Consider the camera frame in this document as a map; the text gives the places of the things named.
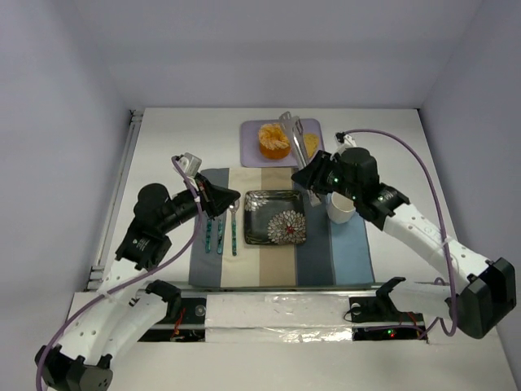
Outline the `silver metal tongs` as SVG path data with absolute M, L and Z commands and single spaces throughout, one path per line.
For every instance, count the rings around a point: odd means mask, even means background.
M 304 127 L 300 118 L 292 116 L 289 111 L 286 111 L 278 118 L 278 121 L 290 141 L 298 169 L 304 169 L 309 164 L 309 157 L 304 142 Z

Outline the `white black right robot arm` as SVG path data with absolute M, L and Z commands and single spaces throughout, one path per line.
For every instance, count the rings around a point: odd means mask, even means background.
M 491 261 L 444 237 L 440 225 L 380 181 L 376 159 L 365 148 L 319 151 L 291 179 L 317 195 L 338 193 L 352 200 L 364 220 L 412 249 L 448 282 L 442 286 L 395 277 L 376 293 L 383 308 L 449 319 L 467 336 L 481 339 L 516 306 L 513 265 L 503 257 Z

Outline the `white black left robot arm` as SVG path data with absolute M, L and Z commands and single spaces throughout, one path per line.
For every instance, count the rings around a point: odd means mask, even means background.
M 222 215 L 240 194 L 210 183 L 202 174 L 181 174 L 186 189 L 170 195 L 159 183 L 144 186 L 116 259 L 94 299 L 83 305 L 35 357 L 36 388 L 106 390 L 116 360 L 155 323 L 181 308 L 179 288 L 153 279 L 169 265 L 169 232 L 190 220 Z

